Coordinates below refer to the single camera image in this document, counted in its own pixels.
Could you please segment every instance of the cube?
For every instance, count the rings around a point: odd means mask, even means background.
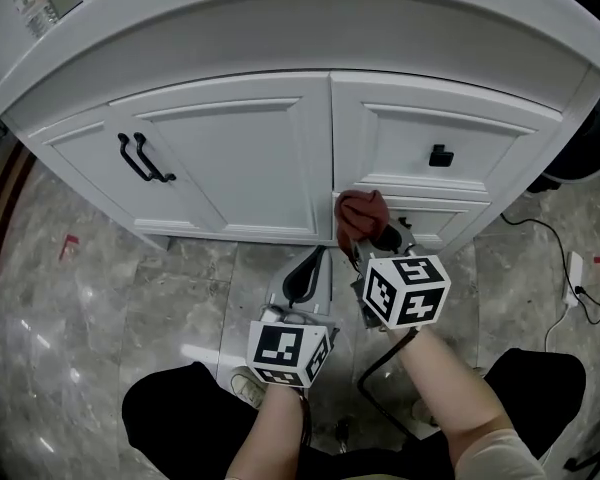
[[[371,259],[363,300],[389,329],[432,324],[451,280],[437,256]]]
[[[247,366],[262,382],[308,388],[330,351],[325,326],[251,322]]]

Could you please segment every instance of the black drawer handle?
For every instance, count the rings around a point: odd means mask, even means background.
[[[176,175],[170,172],[163,176],[162,173],[158,170],[158,168],[155,165],[153,165],[153,162],[149,160],[149,157],[147,157],[147,155],[144,154],[144,151],[142,151],[142,147],[147,142],[147,138],[144,135],[142,135],[141,133],[134,133],[133,138],[136,139],[136,143],[138,144],[138,147],[136,148],[138,157],[144,162],[144,165],[146,165],[149,168],[151,174],[155,179],[161,181],[162,183],[167,183],[168,181],[173,181],[176,179]]]
[[[453,162],[453,153],[445,151],[444,144],[436,144],[433,146],[433,151],[429,157],[429,165],[431,167],[449,167]]]
[[[120,154],[122,155],[122,158],[124,158],[125,162],[127,162],[129,167],[131,167],[144,181],[151,181],[153,179],[153,174],[145,174],[142,169],[138,167],[138,164],[133,161],[133,158],[129,156],[129,153],[127,153],[126,148],[127,144],[129,144],[129,137],[127,137],[124,133],[119,133],[118,139],[120,140]]]

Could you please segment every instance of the human arm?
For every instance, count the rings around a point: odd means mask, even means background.
[[[251,432],[227,472],[239,480],[291,480],[296,477],[303,413],[293,389],[269,385]]]
[[[395,342],[402,335],[394,331],[390,336]],[[489,385],[427,327],[400,350],[399,357],[447,438],[454,466],[483,436],[513,429]]]

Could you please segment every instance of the power plug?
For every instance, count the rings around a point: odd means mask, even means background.
[[[575,251],[569,252],[569,256],[567,259],[567,272],[569,272],[569,281],[571,281],[571,286],[573,286],[574,290],[576,286],[582,285],[583,268],[584,264],[582,261],[582,256],[580,256]],[[564,280],[564,291],[562,294],[562,301],[567,305],[567,308],[574,308],[579,304],[578,299],[571,291],[569,283],[566,279]]]

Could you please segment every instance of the brown towel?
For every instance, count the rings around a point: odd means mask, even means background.
[[[336,201],[338,246],[355,266],[351,240],[377,240],[389,223],[389,208],[377,190],[345,190]]]

